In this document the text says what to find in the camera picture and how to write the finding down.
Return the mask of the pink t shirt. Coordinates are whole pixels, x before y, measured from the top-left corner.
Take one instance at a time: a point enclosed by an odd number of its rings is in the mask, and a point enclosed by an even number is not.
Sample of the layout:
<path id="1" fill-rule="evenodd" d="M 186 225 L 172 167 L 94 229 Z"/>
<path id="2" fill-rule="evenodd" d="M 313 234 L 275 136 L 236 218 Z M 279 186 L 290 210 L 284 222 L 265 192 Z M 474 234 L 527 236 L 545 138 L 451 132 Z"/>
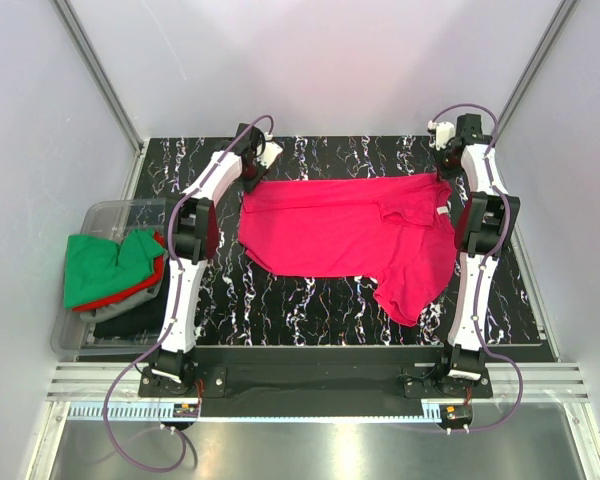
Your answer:
<path id="1" fill-rule="evenodd" d="M 238 238 L 277 276 L 376 280 L 379 306 L 412 327 L 454 272 L 451 193 L 434 174 L 266 181 L 243 198 Z"/>

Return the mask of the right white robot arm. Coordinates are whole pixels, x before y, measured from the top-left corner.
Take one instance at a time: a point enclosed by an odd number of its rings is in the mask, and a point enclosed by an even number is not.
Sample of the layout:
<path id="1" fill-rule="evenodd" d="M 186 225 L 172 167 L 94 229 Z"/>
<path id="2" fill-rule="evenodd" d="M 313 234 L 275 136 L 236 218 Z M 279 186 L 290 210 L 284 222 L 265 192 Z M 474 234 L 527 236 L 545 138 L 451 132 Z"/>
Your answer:
<path id="1" fill-rule="evenodd" d="M 488 357 L 485 326 L 491 283 L 511 239 L 520 199 L 506 190 L 496 166 L 495 135 L 482 130 L 481 116 L 467 113 L 457 121 L 428 124 L 440 180 L 464 175 L 467 201 L 455 227 L 460 285 L 454 320 L 434 384 L 446 396 L 484 385 Z"/>

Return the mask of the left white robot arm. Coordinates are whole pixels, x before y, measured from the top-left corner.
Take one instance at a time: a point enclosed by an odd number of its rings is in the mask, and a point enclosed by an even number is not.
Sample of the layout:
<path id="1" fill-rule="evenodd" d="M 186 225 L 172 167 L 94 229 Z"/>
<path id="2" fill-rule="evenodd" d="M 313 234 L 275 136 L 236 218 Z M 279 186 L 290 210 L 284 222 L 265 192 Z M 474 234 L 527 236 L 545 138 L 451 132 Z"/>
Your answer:
<path id="1" fill-rule="evenodd" d="M 251 192 L 281 154 L 271 129 L 240 124 L 232 140 L 216 148 L 204 170 L 181 192 L 166 230 L 169 289 L 157 347 L 148 357 L 147 375 L 176 396 L 195 386 L 193 351 L 199 289 L 219 245 L 217 204 L 235 182 Z"/>

